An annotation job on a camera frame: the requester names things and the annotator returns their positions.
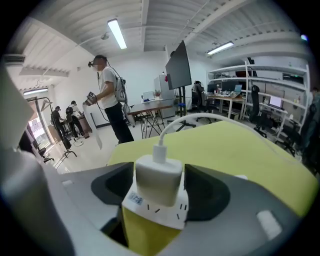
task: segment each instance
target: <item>fluorescent light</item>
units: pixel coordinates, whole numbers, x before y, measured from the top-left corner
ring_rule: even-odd
[[[118,42],[119,46],[121,49],[127,49],[126,42],[124,40],[124,37],[121,33],[118,20],[117,19],[112,19],[108,21],[108,26],[111,29],[116,41]]]
[[[308,37],[307,37],[305,34],[302,34],[302,35],[301,35],[301,39],[302,39],[302,40],[305,40],[305,41],[308,41]]]
[[[220,52],[220,51],[222,51],[222,50],[224,50],[224,49],[226,49],[226,48],[228,48],[228,47],[231,47],[231,46],[233,46],[233,45],[234,45],[233,42],[227,42],[227,43],[219,46],[218,48],[215,48],[215,49],[209,51],[208,54],[209,54],[209,55],[215,54],[215,53]]]
[[[37,93],[44,93],[47,92],[48,88],[45,89],[38,89],[38,90],[30,90],[23,93],[23,95],[30,95],[30,94],[37,94]]]

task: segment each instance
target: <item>glass door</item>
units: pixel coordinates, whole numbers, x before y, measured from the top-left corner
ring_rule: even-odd
[[[32,117],[29,119],[29,126],[32,131],[32,135],[36,143],[39,145],[39,149],[46,148],[51,145],[51,141],[47,135],[47,131],[44,129],[44,123],[39,111],[38,101],[30,101],[29,104],[34,111]]]

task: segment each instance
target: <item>yellow-green table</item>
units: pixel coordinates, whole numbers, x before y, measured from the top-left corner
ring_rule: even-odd
[[[119,144],[108,164],[135,162],[143,155],[151,155],[158,140],[157,136]],[[250,131],[225,121],[164,136],[168,158],[230,175],[246,175],[303,217],[317,194],[318,182],[302,164],[277,156],[295,161],[290,154],[269,140],[267,143],[276,154]],[[127,209],[123,209],[123,217],[129,249],[141,255],[155,255],[180,232]]]

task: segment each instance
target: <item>air vent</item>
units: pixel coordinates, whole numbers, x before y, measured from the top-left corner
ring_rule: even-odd
[[[7,66],[22,66],[25,62],[26,56],[22,54],[4,54],[4,63]]]

